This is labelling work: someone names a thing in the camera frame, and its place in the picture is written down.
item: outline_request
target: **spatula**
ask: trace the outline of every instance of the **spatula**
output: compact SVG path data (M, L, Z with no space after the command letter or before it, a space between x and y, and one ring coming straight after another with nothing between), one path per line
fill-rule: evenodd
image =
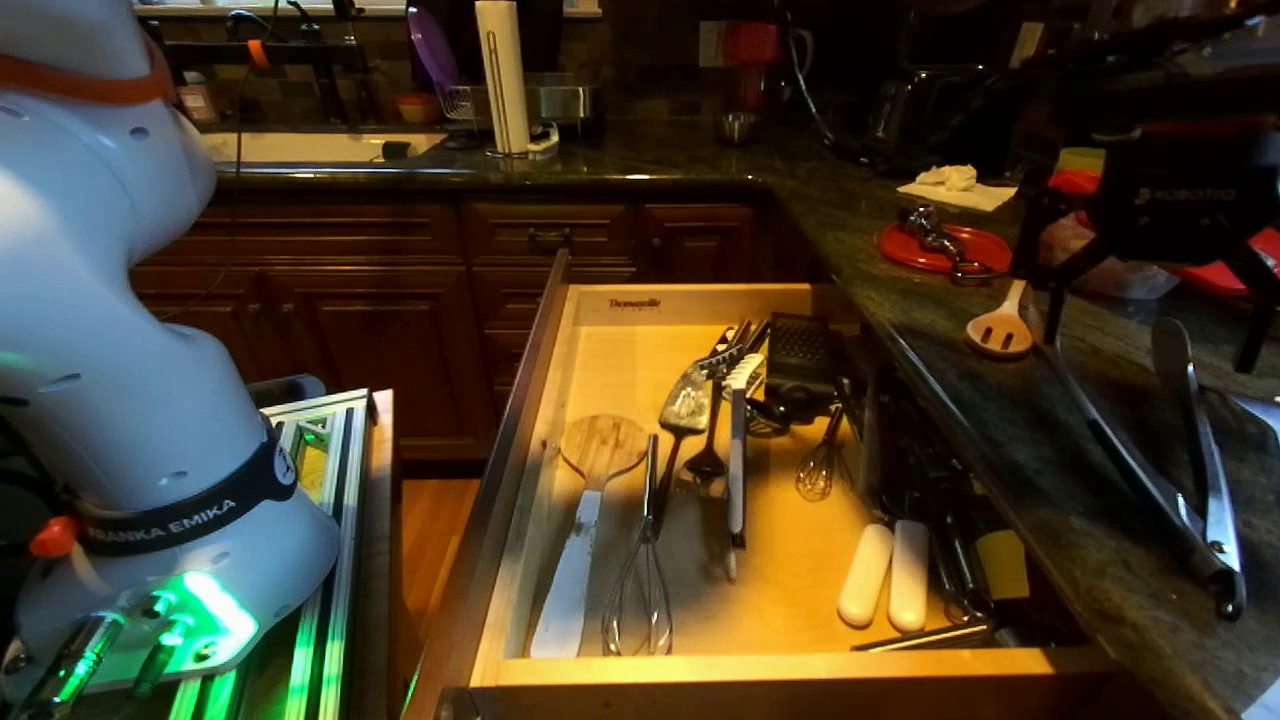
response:
M561 437L561 462L585 480L573 532L534 629L529 656L578 656L589 616L589 582L605 483L628 477L648 457L648 431L628 415L585 415Z
M963 326L963 338L987 351L987 357L1027 357L1035 343L1032 326L1023 322L1023 294L1027 282L1014 282L1002 308L979 311L978 322Z

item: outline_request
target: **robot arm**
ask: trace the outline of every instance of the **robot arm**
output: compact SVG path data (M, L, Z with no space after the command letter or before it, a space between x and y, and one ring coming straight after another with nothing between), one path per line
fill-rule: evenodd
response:
M217 183L133 6L9 0L0 18L0 415L75 510L87 553L28 572L0 639L0 697L50 708L87 677L127 688L155 643L133 616L160 596L206 622L198 671L240 662L318 592L341 539L294 493L227 351L127 290ZM194 671L172 656L165 679Z

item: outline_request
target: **dark countertop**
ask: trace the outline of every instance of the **dark countertop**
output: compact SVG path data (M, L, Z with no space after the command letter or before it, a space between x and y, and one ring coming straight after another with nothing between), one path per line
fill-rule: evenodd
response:
M1090 442L1083 415L1049 360L987 360L963 343L963 326L1002 306L1003 285L954 290L941 278L892 269L878 251L899 195L885 175L829 158L810 127L770 127L729 147L707 125L611 125L605 140L565 145L550 161L496 161L485 147L435 147L385 170L253 170L246 179L397 179L426 187L573 187L573 183L759 183L806 230L841 290L885 333L898 367L948 442L987 480L994 502L1023 532L1081 629L1109 650L1167 708L1167 718L1240 718L1280 679L1280 502L1278 437L1234 403L1213 403L1228 457L1251 603L1223 625L1179 560L1162 547L1124 496L1114 463ZM1148 322L1188 326L1202 379L1223 392L1278 395L1278 333L1261 367L1234 371L1245 311L1193 290L1152 308L1069 299L1060 348L1142 447L1179 453L1152 403Z

